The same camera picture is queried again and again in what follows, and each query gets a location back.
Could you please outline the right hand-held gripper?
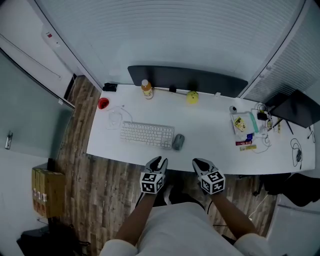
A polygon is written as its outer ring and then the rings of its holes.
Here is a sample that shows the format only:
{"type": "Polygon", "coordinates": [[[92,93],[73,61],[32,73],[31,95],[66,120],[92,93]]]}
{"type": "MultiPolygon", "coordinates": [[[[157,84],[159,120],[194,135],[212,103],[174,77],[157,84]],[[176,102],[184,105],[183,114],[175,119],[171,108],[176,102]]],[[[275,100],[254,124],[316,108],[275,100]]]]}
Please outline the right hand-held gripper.
{"type": "Polygon", "coordinates": [[[198,176],[200,187],[206,193],[213,195],[225,189],[226,177],[211,161],[194,158],[192,167],[198,176]]]}

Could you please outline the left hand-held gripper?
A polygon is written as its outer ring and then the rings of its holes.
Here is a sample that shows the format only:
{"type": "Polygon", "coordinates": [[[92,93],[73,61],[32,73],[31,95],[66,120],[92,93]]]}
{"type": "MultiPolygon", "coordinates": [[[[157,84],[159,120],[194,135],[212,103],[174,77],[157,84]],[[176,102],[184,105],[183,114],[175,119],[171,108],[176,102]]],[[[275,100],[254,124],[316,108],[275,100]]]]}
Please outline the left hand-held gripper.
{"type": "Polygon", "coordinates": [[[165,184],[168,159],[166,158],[160,168],[158,165],[162,157],[157,156],[151,159],[140,175],[140,191],[145,194],[157,194],[165,184]]]}

